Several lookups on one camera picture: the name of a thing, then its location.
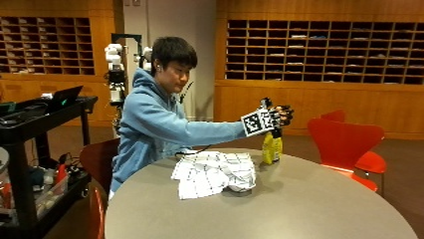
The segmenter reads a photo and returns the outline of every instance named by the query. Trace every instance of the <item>plaid napkin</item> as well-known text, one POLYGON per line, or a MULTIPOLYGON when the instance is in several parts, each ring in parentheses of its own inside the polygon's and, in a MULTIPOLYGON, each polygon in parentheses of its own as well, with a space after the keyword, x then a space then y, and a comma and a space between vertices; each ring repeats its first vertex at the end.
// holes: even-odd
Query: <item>plaid napkin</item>
POLYGON ((229 187, 244 192, 254 188, 256 173, 249 153, 204 151, 185 155, 172 179, 180 180, 180 198, 200 198, 229 187))

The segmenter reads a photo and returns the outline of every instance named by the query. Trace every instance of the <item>cubbyhole shelf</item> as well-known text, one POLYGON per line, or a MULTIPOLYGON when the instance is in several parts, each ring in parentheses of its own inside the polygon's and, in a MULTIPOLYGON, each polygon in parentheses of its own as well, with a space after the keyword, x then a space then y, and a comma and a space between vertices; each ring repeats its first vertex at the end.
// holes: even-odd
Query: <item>cubbyhole shelf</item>
POLYGON ((423 85, 423 55, 424 23, 228 21, 226 79, 423 85))
POLYGON ((95 75, 89 18, 6 16, 0 30, 0 73, 95 75))

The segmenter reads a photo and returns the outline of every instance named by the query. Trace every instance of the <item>black hair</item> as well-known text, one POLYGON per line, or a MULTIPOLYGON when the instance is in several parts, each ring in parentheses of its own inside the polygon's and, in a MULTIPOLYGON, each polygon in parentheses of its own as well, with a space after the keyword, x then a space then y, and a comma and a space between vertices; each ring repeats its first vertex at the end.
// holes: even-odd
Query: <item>black hair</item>
POLYGON ((198 65, 197 51, 189 42, 180 37, 163 37, 157 39, 152 52, 153 76, 157 73, 155 66, 156 60, 161 62, 164 69, 172 61, 177 61, 180 64, 190 66, 192 68, 196 68, 198 65))

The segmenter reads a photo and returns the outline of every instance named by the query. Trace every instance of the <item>chair backrest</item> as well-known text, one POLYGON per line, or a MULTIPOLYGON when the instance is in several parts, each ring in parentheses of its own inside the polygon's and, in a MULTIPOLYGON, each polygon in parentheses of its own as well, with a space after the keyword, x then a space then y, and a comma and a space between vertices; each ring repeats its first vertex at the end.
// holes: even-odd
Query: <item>chair backrest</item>
POLYGON ((89 239, 105 238, 105 205, 101 191, 97 186, 91 185, 91 227, 89 239))
POLYGON ((321 163, 353 171, 361 156, 382 141, 378 125, 311 119, 307 129, 318 146, 321 163))
POLYGON ((346 121, 346 113, 345 110, 337 110, 334 112, 330 112, 327 114, 321 115, 322 119, 333 120, 333 121, 346 121))
POLYGON ((80 162, 92 177, 109 193, 112 183, 112 161, 119 154, 120 139, 97 142, 84 146, 80 152, 80 162))

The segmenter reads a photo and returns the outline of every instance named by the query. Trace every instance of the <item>chair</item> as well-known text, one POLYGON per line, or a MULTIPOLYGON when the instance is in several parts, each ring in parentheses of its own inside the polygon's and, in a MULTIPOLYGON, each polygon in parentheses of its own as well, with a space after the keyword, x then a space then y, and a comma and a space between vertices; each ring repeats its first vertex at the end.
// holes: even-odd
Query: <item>chair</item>
MULTIPOLYGON (((334 120, 345 122, 346 113, 345 110, 337 110, 321 116, 322 119, 334 120)), ((387 163, 384 158, 374 151, 366 152, 357 164, 355 167, 365 171, 366 178, 370 178, 370 172, 380 174, 382 176, 382 196, 384 197, 384 173, 387 169, 387 163)))
POLYGON ((307 129, 318 146, 321 164, 376 191, 375 182, 355 175, 354 169, 361 156, 382 141, 383 128, 378 125, 311 119, 307 129))
POLYGON ((80 152, 80 162, 92 177, 103 185, 109 194, 112 183, 112 160, 119 154, 120 139, 92 143, 84 146, 80 152))
POLYGON ((101 191, 91 185, 91 227, 89 239, 105 238, 105 206, 101 191))

